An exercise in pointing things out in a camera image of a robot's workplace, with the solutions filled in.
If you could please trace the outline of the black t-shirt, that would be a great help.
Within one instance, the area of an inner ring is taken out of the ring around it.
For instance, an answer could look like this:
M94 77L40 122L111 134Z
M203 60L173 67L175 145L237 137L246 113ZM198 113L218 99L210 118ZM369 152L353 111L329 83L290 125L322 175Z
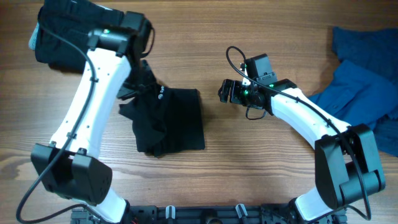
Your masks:
M205 148L197 89L169 88L156 81L131 99L119 105L119 114L132 121L138 152L161 157Z

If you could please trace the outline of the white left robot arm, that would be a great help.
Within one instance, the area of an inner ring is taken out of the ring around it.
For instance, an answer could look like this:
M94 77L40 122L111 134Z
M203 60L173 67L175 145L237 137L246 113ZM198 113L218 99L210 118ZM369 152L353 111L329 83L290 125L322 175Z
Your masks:
M147 85L141 78L142 58L151 51L154 28L96 28L88 34L81 82L68 112L47 145L36 144L30 159L38 173L29 193L42 184L46 191L74 200L101 223L128 221L129 203L112 188L113 172L99 161L106 122L120 91L130 98Z

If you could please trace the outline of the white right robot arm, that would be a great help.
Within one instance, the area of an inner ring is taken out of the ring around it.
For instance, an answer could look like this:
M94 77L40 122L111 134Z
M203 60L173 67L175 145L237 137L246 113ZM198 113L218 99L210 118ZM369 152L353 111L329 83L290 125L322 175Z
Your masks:
M328 114L288 79L266 86L225 79L218 90L223 103L255 108L291 125L315 151L315 187L284 205L263 205L267 223L344 223L348 208L385 189L386 179L373 132Z

